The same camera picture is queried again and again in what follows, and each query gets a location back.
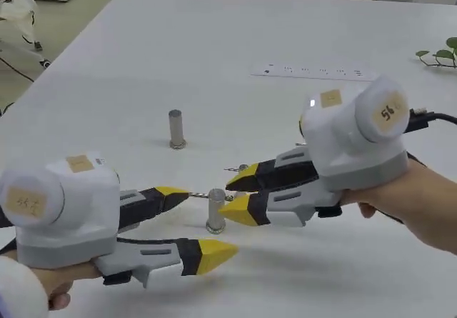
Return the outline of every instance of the metal peg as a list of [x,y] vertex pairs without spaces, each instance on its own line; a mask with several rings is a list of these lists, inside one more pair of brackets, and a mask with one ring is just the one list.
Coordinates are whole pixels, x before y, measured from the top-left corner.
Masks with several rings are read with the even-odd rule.
[[219,214],[226,203],[226,193],[223,189],[212,189],[208,193],[209,217],[206,221],[206,229],[212,234],[220,234],[226,228],[226,221]]
[[183,133],[183,114],[178,109],[169,112],[170,120],[170,147],[175,150],[183,149],[186,146],[186,140]]

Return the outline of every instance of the hand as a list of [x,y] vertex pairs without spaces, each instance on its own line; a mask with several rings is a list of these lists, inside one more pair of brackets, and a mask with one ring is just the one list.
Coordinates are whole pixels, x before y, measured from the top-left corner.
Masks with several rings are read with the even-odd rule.
[[[4,256],[17,260],[16,251],[7,252]],[[59,269],[32,269],[36,277],[43,284],[49,297],[49,309],[65,309],[70,304],[70,294],[73,282],[81,279],[95,279],[101,275],[91,263],[77,264],[75,266]]]
[[390,214],[425,244],[457,254],[457,184],[418,162],[409,166],[388,184],[346,192],[343,204],[358,202],[365,218],[377,210]]

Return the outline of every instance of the floor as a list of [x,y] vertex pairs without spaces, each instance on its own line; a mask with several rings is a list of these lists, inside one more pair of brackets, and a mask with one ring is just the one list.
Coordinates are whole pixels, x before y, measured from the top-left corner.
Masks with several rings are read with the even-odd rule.
[[[36,15],[36,35],[43,44],[46,58],[55,59],[84,29],[110,0],[70,0],[68,3],[40,1]],[[0,22],[1,38],[29,47],[21,35],[6,22]],[[2,57],[31,78],[43,71],[41,66],[27,56],[1,53]],[[0,110],[16,101],[30,86],[30,82],[0,63]]]

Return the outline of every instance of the chair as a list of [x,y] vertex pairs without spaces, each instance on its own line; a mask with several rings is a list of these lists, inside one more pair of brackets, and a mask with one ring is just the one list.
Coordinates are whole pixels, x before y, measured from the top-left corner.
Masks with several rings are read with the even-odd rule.
[[[34,33],[37,9],[38,6],[34,0],[0,0],[0,21],[12,23],[22,33],[22,38],[27,43],[34,45],[35,51],[41,51],[43,48],[41,43],[36,40]],[[39,53],[14,46],[0,38],[0,52],[7,49],[34,57],[44,68],[51,65],[51,62]]]

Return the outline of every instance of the paper label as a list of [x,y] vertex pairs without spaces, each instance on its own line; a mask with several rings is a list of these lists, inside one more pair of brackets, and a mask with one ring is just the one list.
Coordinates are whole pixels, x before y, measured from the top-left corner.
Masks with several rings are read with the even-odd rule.
[[86,172],[94,169],[94,165],[89,161],[87,155],[67,157],[66,161],[69,163],[73,173]]
[[327,107],[338,106],[342,103],[343,99],[341,98],[341,92],[339,89],[321,93],[321,107],[323,109],[326,109]]
[[17,187],[9,187],[6,195],[6,208],[21,216],[41,218],[46,209],[46,204],[47,198],[44,194]]
[[373,120],[382,132],[389,132],[408,113],[405,98],[395,91],[375,110]]

